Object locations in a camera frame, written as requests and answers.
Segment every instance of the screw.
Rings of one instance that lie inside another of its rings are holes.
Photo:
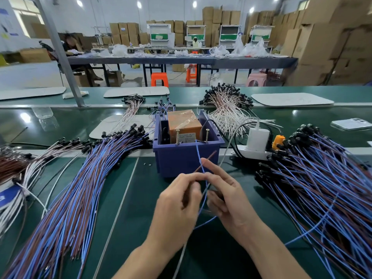
[[[176,129],[176,132],[177,132],[177,136],[176,136],[176,144],[179,144],[179,142],[178,142],[178,138],[179,138],[180,130],[179,130],[179,129]]]
[[[207,131],[207,134],[205,135],[205,141],[208,142],[209,129],[207,128],[206,131]]]

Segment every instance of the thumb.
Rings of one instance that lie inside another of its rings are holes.
[[[198,216],[201,200],[202,192],[200,190],[200,184],[198,182],[194,182],[190,187],[189,205],[187,206],[187,211],[190,216]]]

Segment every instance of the metal pole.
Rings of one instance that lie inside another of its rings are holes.
[[[74,74],[72,72],[71,66],[68,63],[68,59],[66,56],[66,53],[63,49],[61,40],[58,36],[57,28],[54,25],[52,15],[48,8],[48,2],[47,0],[35,0],[35,3],[41,13],[41,16],[44,20],[44,23],[46,25],[46,28],[48,30],[49,36],[52,40],[54,50],[57,53],[59,63],[61,65],[61,68],[66,75],[66,79],[68,84],[70,85],[72,94],[75,97],[76,103],[78,107],[85,106],[84,100],[81,97],[79,86],[76,83],[76,80],[74,78]]]

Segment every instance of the purple plastic bin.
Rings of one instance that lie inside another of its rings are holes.
[[[209,119],[204,110],[200,111],[199,121],[204,125]],[[152,150],[155,153],[156,168],[162,177],[176,177],[180,173],[192,173],[199,166],[198,152],[195,143],[165,144],[162,145],[162,129],[168,128],[168,121],[161,120],[160,115],[156,114],[154,143]],[[208,142],[198,142],[198,148],[201,158],[208,158],[214,151],[217,151],[212,157],[213,163],[218,162],[218,153],[221,145],[225,144],[213,122],[208,121],[203,127],[203,137],[205,138],[206,129],[209,129]]]

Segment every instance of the forearm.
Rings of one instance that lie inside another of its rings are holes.
[[[243,247],[263,279],[310,279],[277,235],[262,221],[249,231]]]
[[[169,260],[169,256],[157,252],[144,243],[132,251],[113,279],[157,278]]]

